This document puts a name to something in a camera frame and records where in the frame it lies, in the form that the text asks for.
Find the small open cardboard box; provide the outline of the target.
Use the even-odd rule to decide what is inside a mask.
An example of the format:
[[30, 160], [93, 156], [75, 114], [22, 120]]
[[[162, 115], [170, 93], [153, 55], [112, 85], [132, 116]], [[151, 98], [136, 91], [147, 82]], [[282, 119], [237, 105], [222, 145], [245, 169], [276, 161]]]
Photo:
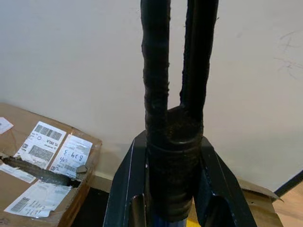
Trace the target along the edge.
[[273, 201], [283, 201], [271, 190], [237, 178], [257, 227], [283, 227]]

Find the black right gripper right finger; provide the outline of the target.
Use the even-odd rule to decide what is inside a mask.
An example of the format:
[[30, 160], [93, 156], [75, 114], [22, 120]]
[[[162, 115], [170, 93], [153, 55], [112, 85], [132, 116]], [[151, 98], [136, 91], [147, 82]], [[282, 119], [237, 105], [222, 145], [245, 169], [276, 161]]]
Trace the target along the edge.
[[235, 175], [205, 137], [194, 201], [201, 227], [252, 227], [252, 213]]

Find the blue long-handled dustpan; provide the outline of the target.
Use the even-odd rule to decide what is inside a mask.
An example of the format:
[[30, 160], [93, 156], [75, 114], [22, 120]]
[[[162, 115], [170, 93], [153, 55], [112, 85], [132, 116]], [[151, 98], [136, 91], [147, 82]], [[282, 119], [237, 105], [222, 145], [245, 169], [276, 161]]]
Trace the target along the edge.
[[200, 167], [203, 107], [219, 0], [187, 0], [180, 104], [168, 108], [171, 0], [141, 0], [145, 128], [152, 209], [184, 220]]

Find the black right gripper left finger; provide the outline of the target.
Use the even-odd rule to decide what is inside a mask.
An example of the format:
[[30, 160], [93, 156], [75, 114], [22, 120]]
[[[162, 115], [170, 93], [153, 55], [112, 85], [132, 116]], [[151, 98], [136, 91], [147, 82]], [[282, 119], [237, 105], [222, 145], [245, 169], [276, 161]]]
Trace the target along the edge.
[[116, 171], [106, 209], [106, 227], [148, 227], [149, 197], [146, 132], [132, 141]]

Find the sealed cardboard box with labels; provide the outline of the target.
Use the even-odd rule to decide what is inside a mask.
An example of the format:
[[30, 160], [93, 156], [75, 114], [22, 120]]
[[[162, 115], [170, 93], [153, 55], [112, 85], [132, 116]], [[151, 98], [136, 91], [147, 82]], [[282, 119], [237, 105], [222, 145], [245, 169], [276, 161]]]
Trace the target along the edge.
[[102, 141], [0, 103], [0, 227], [71, 227]]

